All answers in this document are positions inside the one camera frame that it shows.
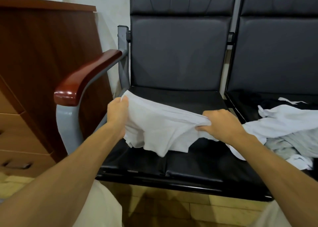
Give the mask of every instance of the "tiled floor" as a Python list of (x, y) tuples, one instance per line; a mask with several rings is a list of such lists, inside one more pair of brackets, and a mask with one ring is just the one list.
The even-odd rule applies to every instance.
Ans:
[[(32, 178), (0, 173), (0, 199), (10, 197)], [(235, 227), (253, 222), (267, 203), (213, 195), (101, 182), (123, 209), (125, 227)]]

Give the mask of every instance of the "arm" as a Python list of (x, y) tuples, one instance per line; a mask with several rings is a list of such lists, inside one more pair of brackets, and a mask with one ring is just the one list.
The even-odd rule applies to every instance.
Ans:
[(72, 226), (101, 164), (125, 135), (128, 99), (108, 105), (108, 122), (71, 155), (0, 205), (2, 227)]
[(201, 126), (216, 139), (233, 146), (273, 194), (293, 227), (318, 225), (318, 183), (245, 132), (227, 110), (205, 111), (211, 126)]

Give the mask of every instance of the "pile of clothes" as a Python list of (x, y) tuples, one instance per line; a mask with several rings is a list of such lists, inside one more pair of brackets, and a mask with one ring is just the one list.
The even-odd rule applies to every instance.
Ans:
[[(205, 116), (143, 99), (126, 91), (129, 119), (124, 139), (130, 147), (143, 147), (164, 157), (168, 150), (188, 152), (200, 137), (217, 141), (196, 126), (210, 125)], [(262, 99), (241, 92), (241, 100), (258, 109), (260, 120), (243, 124), (247, 133), (298, 169), (312, 169), (318, 158), (318, 105), (284, 98)], [(245, 160), (232, 146), (231, 152)]]

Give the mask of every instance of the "chair armrest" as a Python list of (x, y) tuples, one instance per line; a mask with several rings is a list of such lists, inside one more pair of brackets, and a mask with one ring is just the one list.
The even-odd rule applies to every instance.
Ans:
[(62, 106), (77, 106), (85, 88), (102, 75), (98, 76), (99, 73), (106, 72), (115, 65), (122, 56), (123, 53), (120, 50), (107, 50), (95, 60), (69, 74), (55, 89), (55, 103)]

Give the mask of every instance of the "gray clothing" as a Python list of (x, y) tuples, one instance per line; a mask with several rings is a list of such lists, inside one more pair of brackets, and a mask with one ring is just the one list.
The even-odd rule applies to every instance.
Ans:
[(309, 159), (318, 158), (318, 128), (268, 138), (265, 146), (285, 160), (294, 154), (300, 154)]

